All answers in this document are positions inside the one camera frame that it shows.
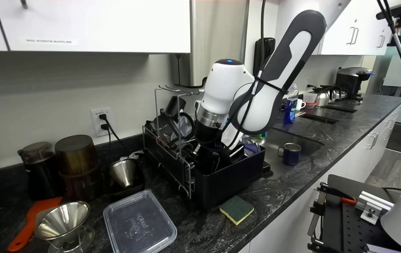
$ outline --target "black granite countertop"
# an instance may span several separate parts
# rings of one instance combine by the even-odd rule
[[[255,211],[239,226],[228,220],[218,208],[188,210],[167,179],[149,168],[146,159],[140,159],[147,179],[146,188],[152,190],[177,227],[175,242],[162,252],[237,253],[400,104],[401,98],[398,97],[366,95],[361,105],[352,100],[334,104],[357,109],[355,113],[308,110],[311,114],[339,120],[334,125],[305,118],[297,118],[293,125],[283,125],[280,118],[274,128],[319,141],[324,147],[294,166],[289,173],[274,180],[262,178],[240,192],[238,195],[253,205]],[[131,151],[136,150],[134,148],[139,148],[139,144],[135,144]],[[98,149],[98,153],[105,155],[105,150],[99,152]],[[21,167],[0,170],[0,178],[5,175],[11,178],[8,186],[0,186],[0,252],[5,252],[25,225],[25,215],[32,205],[26,191],[27,176],[22,170]],[[103,218],[104,208],[110,203],[108,196],[90,202],[91,213],[86,224],[95,229],[96,237],[88,252],[112,252]],[[48,243],[32,239],[19,253],[46,252],[47,248]]]

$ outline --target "cabinet label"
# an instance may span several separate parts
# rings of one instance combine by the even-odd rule
[[[27,44],[36,44],[36,45],[79,45],[77,40],[68,40],[68,39],[32,39],[32,38],[23,38],[22,42]]]

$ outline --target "black dish rack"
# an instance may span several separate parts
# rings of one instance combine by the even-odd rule
[[[159,86],[155,90],[156,107],[158,90],[175,92],[178,93],[179,97],[196,95],[196,93]],[[195,140],[187,142],[196,144]],[[260,148],[261,151],[252,156],[246,157],[212,174],[205,175],[196,169],[193,162],[188,162],[183,157],[181,145],[178,146],[178,149],[173,150],[161,140],[159,133],[155,134],[152,130],[143,126],[143,149],[146,155],[157,161],[158,168],[166,171],[178,184],[181,192],[185,192],[187,198],[201,208],[213,207],[249,187],[252,182],[261,178],[265,148]]]

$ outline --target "dish soap bottle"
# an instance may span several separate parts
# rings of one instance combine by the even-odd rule
[[[284,124],[292,124],[294,122],[298,96],[299,90],[297,89],[297,85],[293,83],[288,89],[288,97],[285,104],[285,114],[283,117]]]

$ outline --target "green sponge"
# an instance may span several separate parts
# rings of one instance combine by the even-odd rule
[[[221,213],[225,214],[235,225],[241,223],[253,211],[254,207],[238,196],[233,196],[219,207]]]

